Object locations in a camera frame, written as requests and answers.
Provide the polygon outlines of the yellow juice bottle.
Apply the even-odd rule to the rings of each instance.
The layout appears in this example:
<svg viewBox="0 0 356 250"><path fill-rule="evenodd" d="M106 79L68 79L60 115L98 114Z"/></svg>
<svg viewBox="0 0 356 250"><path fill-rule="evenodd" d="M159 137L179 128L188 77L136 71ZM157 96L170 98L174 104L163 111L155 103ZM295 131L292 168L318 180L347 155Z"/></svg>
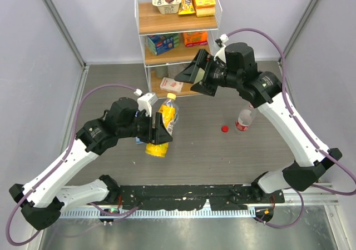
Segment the yellow juice bottle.
<svg viewBox="0 0 356 250"><path fill-rule="evenodd" d="M159 112L162 114L163 124L169 135L172 135L174 124L177 122L179 116L179 108L175 100L176 95L173 93L168 93L167 99L163 102L159 109ZM168 148L169 142L158 145L148 144L146 146L146 154L164 158L166 156Z"/></svg>

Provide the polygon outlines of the red bottle cap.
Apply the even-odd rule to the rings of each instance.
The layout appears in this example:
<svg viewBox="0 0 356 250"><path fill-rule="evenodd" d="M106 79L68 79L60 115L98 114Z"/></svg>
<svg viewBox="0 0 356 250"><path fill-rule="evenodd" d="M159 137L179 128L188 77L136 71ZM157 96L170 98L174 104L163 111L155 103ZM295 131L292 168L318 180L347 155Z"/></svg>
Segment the red bottle cap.
<svg viewBox="0 0 356 250"><path fill-rule="evenodd" d="M224 133L228 132L229 131L228 126L222 126L221 131Z"/></svg>

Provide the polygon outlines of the clear red-label water bottle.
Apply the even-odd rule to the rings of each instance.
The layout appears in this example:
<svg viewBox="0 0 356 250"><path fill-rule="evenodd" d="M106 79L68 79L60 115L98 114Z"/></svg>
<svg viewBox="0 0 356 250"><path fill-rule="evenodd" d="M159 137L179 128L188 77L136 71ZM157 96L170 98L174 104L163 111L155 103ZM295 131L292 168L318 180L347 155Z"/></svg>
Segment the clear red-label water bottle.
<svg viewBox="0 0 356 250"><path fill-rule="evenodd" d="M239 132L247 131L255 119L256 113L256 108L254 108L251 103L248 103L238 114L235 121L236 130Z"/></svg>

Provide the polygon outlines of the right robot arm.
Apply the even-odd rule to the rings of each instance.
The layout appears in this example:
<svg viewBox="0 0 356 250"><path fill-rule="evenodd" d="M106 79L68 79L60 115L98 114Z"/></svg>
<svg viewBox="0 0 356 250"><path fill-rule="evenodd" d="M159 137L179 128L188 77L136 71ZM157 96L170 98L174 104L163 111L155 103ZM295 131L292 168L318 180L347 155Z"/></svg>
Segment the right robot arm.
<svg viewBox="0 0 356 250"><path fill-rule="evenodd" d="M340 160L338 148L329 148L323 142L314 146L298 126L283 100L281 81L271 72L261 72L255 61L254 50L246 43L232 43L223 47L220 54L212 56L199 50L192 62L176 77L178 82L190 83L191 90L214 96L218 87L237 90L276 128L294 155L294 162L284 169L266 172L253 183L251 196L259 203L284 188L304 191L331 167L326 155Z"/></svg>

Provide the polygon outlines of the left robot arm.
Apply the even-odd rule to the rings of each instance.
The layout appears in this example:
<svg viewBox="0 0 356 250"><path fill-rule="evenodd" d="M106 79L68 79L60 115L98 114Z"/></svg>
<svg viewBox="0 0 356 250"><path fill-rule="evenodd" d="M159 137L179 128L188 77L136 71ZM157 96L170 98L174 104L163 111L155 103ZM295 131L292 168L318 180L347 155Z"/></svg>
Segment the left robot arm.
<svg viewBox="0 0 356 250"><path fill-rule="evenodd" d="M100 118L88 121L69 146L39 176L26 184L14 184L9 193L19 203L25 220L41 231L53 225L62 213L91 202L114 204L120 195L117 182L108 175L70 191L63 188L82 168L119 139L135 138L147 144L172 141L175 113L161 108L153 116L151 99L120 98Z"/></svg>

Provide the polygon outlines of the pale green drink bottle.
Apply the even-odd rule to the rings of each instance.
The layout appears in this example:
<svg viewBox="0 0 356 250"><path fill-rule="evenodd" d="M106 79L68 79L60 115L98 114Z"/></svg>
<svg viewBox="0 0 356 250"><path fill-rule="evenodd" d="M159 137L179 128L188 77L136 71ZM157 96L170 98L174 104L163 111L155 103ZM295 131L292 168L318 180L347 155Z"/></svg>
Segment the pale green drink bottle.
<svg viewBox="0 0 356 250"><path fill-rule="evenodd" d="M195 77L195 80L194 80L194 84L199 83L203 79L204 74L205 74L205 71L202 70L202 69L199 69L197 74L196 74L196 77Z"/></svg>

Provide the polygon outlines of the small blue-label water bottle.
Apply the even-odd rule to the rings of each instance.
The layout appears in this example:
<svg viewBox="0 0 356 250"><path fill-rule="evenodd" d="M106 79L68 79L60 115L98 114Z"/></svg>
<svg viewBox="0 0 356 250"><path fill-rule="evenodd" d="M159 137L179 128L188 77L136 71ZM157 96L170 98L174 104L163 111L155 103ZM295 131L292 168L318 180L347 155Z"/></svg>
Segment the small blue-label water bottle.
<svg viewBox="0 0 356 250"><path fill-rule="evenodd" d="M144 142L140 140L139 137L136 137L135 140L136 140L136 144L144 144Z"/></svg>

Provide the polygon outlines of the clear plastic cup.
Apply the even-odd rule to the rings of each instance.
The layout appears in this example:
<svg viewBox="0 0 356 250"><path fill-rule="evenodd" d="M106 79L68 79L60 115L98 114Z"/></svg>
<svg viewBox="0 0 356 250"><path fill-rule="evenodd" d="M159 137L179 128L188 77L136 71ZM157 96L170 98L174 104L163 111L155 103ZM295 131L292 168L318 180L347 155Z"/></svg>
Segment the clear plastic cup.
<svg viewBox="0 0 356 250"><path fill-rule="evenodd" d="M174 79L180 72L182 68L179 64L167 66L168 77Z"/></svg>

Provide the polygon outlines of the red white card box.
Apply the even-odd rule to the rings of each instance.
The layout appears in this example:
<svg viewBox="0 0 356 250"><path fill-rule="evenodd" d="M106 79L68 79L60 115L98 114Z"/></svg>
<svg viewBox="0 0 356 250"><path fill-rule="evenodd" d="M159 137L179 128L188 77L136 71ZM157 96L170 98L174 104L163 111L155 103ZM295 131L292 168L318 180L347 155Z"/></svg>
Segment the red white card box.
<svg viewBox="0 0 356 250"><path fill-rule="evenodd" d="M167 77L164 77L160 83L160 89L169 93L181 93L183 86L183 82L178 82Z"/></svg>

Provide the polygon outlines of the orange snack box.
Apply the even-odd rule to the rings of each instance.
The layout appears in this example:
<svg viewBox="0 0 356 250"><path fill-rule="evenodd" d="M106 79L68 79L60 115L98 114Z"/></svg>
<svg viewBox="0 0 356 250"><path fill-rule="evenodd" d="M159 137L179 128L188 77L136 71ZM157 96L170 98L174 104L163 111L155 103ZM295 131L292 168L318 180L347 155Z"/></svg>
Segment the orange snack box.
<svg viewBox="0 0 356 250"><path fill-rule="evenodd" d="M207 45L208 33L207 31L184 32L183 39L186 47L204 46Z"/></svg>

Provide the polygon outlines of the blue green box pack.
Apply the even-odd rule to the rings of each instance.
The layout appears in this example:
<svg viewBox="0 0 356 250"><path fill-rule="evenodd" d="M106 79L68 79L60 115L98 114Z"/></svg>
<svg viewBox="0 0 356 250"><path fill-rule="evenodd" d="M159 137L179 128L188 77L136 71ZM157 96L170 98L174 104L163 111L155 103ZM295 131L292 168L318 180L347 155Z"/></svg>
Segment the blue green box pack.
<svg viewBox="0 0 356 250"><path fill-rule="evenodd" d="M179 34L156 34L146 36L148 49L156 56L166 53L179 46Z"/></svg>

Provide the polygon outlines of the yellow candy bag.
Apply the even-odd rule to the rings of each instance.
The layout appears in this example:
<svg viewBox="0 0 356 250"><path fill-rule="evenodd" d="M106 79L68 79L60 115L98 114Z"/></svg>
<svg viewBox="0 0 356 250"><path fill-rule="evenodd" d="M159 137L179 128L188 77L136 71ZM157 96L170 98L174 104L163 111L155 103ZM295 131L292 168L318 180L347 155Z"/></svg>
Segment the yellow candy bag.
<svg viewBox="0 0 356 250"><path fill-rule="evenodd" d="M181 0L178 15L195 14L195 7L192 0Z"/></svg>

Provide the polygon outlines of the yellow sponge pack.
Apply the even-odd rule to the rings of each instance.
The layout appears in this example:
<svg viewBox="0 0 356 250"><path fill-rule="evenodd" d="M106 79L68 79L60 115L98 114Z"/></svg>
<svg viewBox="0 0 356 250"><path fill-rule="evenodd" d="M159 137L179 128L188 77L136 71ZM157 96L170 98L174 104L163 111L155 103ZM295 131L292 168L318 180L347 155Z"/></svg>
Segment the yellow sponge pack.
<svg viewBox="0 0 356 250"><path fill-rule="evenodd" d="M193 0L197 17L208 17L215 15L215 0Z"/></svg>

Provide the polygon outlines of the chocolate pudding cup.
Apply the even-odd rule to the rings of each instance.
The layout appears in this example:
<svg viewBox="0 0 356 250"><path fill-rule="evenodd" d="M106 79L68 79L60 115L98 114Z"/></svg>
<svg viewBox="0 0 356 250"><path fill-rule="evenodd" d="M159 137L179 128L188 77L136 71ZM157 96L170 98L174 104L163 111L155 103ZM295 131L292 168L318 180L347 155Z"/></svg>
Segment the chocolate pudding cup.
<svg viewBox="0 0 356 250"><path fill-rule="evenodd" d="M152 5L155 6L161 14L176 14L178 13L181 0L152 0Z"/></svg>

